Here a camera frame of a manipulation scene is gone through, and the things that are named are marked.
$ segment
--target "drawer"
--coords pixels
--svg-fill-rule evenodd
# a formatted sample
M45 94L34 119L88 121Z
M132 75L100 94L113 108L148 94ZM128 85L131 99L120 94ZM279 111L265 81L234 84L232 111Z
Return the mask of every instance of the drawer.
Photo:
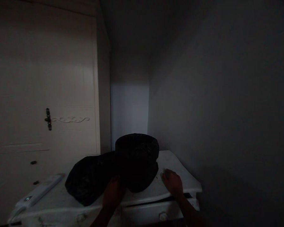
M196 198L189 198L188 201L197 211L200 210L199 202ZM137 225L151 224L182 217L182 212L176 201L152 203L123 209L123 218Z
M0 154L0 216L6 221L16 202L55 173L51 151Z

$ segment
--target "gray wall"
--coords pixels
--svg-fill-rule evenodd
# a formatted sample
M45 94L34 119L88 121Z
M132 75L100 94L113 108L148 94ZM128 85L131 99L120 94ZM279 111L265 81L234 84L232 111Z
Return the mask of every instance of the gray wall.
M148 134L202 183L209 225L284 226L284 2L193 4L151 60Z
M150 61L146 55L110 56L111 146L130 133L147 134Z

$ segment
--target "white cabinet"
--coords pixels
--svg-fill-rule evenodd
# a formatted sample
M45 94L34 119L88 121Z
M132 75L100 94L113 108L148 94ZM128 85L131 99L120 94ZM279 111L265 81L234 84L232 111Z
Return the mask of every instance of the white cabinet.
M33 182L110 151L109 51L98 2L0 0L0 224Z

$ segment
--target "white dresser top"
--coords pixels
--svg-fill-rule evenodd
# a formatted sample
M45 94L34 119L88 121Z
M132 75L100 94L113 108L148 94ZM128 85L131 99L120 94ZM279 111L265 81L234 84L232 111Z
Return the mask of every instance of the white dresser top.
M148 188L139 193L131 193L126 191L121 206L153 202L167 198L171 194L165 188L160 173L164 168L175 171L182 180L184 193L186 192L202 192L200 182L198 182L185 167L181 164L178 158L171 151L160 151L157 159L159 170ZM28 208L25 213L35 213L41 210L64 210L64 209L98 209L102 206L103 195L101 195L92 205L84 207L77 202L71 195L68 194L64 186L67 177L59 182L50 192L48 192L40 201L33 207Z

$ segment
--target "black trash bag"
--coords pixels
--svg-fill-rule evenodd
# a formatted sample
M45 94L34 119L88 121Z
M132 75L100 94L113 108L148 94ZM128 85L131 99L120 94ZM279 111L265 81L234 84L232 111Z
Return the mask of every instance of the black trash bag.
M158 172L158 141L145 134L129 134L117 139L116 160L123 182L131 192L146 189Z
M146 189L158 172L158 141L144 134L120 137L116 151L85 157L77 162L65 182L67 192L84 206L91 205L105 190L113 176L131 192Z
M88 156L77 162L65 182L67 192L84 206L91 205L117 175L115 152Z

